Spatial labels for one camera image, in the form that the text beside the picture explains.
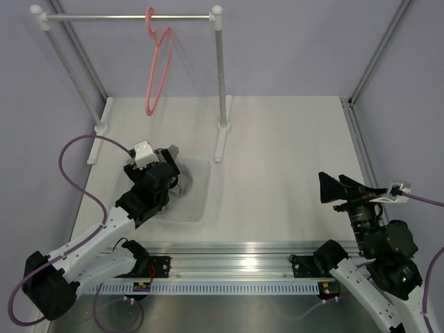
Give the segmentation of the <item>pink plastic hanger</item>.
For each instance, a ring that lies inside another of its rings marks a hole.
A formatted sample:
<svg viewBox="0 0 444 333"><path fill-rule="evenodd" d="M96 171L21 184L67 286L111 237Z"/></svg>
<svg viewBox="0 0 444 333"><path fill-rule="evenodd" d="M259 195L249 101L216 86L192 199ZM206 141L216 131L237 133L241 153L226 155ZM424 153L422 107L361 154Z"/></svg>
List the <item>pink plastic hanger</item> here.
<svg viewBox="0 0 444 333"><path fill-rule="evenodd" d="M169 73L173 51L173 31L171 27L167 26L161 33L158 33L152 27L153 16L155 13L156 11L153 7L148 7L145 12L146 31L154 43L154 52L151 61L145 99L145 111L149 117L154 115L159 100L162 96L167 75ZM161 61L160 54L163 51L166 51L166 56L163 60L164 66L162 74L158 76Z"/></svg>

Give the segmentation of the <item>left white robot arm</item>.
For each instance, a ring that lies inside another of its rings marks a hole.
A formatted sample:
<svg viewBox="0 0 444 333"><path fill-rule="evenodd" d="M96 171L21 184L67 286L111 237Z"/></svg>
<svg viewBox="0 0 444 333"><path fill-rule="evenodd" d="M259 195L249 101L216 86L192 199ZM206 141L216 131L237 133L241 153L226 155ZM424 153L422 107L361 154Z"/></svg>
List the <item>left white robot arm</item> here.
<svg viewBox="0 0 444 333"><path fill-rule="evenodd" d="M133 185L104 212L103 220L49 254L36 251L27 258L19 288L45 320L60 318L86 291L110 278L140 277L147 272L150 255L136 241L127 241L105 257L97 256L169 204L169 194L180 182L179 149L171 145L153 150L142 142L129 153L124 171Z"/></svg>

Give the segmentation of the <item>grey t shirt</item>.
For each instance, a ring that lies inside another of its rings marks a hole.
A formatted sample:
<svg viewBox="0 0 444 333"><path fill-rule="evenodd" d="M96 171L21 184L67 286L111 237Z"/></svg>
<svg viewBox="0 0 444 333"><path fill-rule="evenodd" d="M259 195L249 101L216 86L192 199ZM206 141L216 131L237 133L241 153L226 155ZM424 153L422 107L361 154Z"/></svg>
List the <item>grey t shirt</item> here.
<svg viewBox="0 0 444 333"><path fill-rule="evenodd" d="M169 151L180 172L180 174L178 175L177 185L170 189L169 193L176 197L185 196L189 193L193 185L191 171L185 164L178 161L180 150L176 145L170 145L167 150Z"/></svg>

